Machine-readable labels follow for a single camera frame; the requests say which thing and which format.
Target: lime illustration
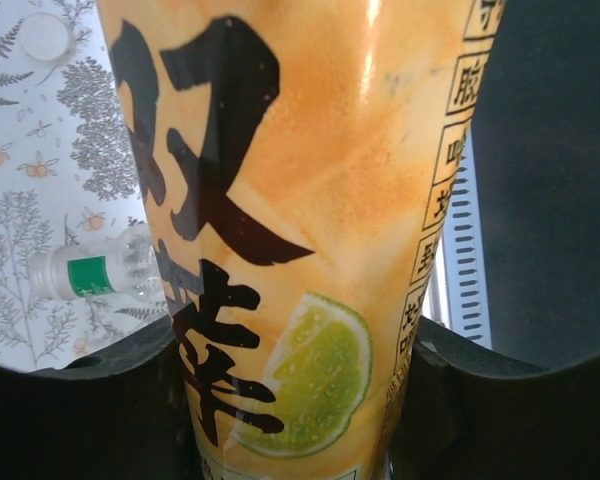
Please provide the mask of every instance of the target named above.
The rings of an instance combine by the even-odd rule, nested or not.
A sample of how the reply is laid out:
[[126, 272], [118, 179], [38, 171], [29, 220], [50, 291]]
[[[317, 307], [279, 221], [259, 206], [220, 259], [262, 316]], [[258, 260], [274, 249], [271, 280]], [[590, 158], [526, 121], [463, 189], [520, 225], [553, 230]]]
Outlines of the lime illustration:
[[275, 415], [278, 434], [247, 424], [235, 432], [247, 449], [276, 458], [313, 455], [333, 444], [351, 422], [371, 379], [372, 349], [362, 317], [333, 300], [307, 293], [293, 312], [265, 370], [273, 403], [249, 410]]

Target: white patterned fabric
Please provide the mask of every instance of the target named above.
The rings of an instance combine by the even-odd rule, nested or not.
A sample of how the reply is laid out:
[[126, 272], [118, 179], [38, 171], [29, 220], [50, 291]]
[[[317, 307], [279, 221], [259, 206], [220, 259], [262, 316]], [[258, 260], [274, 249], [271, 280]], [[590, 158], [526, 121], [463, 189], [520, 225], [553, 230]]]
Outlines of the white patterned fabric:
[[[145, 217], [94, 0], [12, 2], [0, 0], [0, 365], [32, 371], [103, 348], [160, 318], [166, 304], [32, 295], [30, 255], [113, 238]], [[55, 15], [73, 33], [55, 67], [19, 43], [33, 13]]]

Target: plastic bottle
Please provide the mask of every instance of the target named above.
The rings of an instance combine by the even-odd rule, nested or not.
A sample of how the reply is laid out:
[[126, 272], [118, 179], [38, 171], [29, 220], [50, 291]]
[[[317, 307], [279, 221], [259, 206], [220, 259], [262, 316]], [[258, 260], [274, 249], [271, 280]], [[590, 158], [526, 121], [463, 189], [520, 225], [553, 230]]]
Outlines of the plastic bottle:
[[149, 227], [127, 228], [115, 240], [74, 245], [29, 259], [29, 282], [44, 299], [71, 300], [126, 293], [137, 300], [164, 299]]

